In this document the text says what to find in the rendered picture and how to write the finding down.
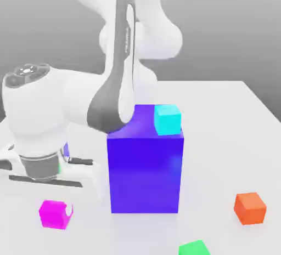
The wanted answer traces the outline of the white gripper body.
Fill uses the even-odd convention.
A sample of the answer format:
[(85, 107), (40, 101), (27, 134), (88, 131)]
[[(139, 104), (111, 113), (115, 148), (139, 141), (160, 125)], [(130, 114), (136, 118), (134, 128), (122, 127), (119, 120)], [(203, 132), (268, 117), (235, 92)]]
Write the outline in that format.
[(103, 193), (103, 170), (100, 166), (72, 166), (47, 181), (33, 180), (16, 171), (5, 171), (5, 194), (33, 202), (100, 202)]

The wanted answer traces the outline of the small magenta cube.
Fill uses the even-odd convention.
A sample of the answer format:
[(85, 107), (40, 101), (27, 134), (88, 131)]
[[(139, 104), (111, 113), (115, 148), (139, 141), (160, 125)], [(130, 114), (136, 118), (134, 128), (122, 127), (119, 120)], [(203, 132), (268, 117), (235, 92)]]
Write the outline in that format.
[(72, 215), (71, 217), (66, 215), (65, 208), (66, 203), (63, 201), (44, 200), (39, 209), (42, 226), (45, 228), (65, 230), (72, 217)]

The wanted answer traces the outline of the small cyan cube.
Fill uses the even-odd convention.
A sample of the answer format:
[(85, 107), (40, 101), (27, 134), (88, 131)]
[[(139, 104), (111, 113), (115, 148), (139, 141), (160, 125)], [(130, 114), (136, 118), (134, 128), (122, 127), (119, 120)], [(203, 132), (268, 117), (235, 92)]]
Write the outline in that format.
[(158, 135), (181, 133), (182, 115), (177, 105), (155, 105), (154, 127)]

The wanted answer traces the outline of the small green cube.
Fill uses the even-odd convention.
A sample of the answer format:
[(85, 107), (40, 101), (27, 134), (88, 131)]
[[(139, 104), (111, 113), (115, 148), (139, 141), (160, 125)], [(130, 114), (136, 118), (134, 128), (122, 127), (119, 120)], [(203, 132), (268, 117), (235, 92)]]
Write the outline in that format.
[(196, 240), (179, 246), (178, 255), (211, 255), (202, 240)]

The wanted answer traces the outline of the small orange cube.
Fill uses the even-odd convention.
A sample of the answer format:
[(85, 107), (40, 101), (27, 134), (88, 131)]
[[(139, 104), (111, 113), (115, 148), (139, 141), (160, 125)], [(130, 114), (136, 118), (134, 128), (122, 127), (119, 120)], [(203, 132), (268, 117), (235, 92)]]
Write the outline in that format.
[(262, 224), (266, 211), (266, 204), (256, 192), (237, 194), (235, 197), (234, 212), (242, 225)]

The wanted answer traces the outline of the large blue box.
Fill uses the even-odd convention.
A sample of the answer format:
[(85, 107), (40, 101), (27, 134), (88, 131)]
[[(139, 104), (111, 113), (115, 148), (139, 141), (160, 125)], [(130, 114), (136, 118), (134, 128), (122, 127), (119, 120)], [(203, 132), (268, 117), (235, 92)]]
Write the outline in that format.
[(136, 105), (130, 122), (107, 136), (112, 213), (177, 213), (184, 135), (158, 135), (154, 106)]

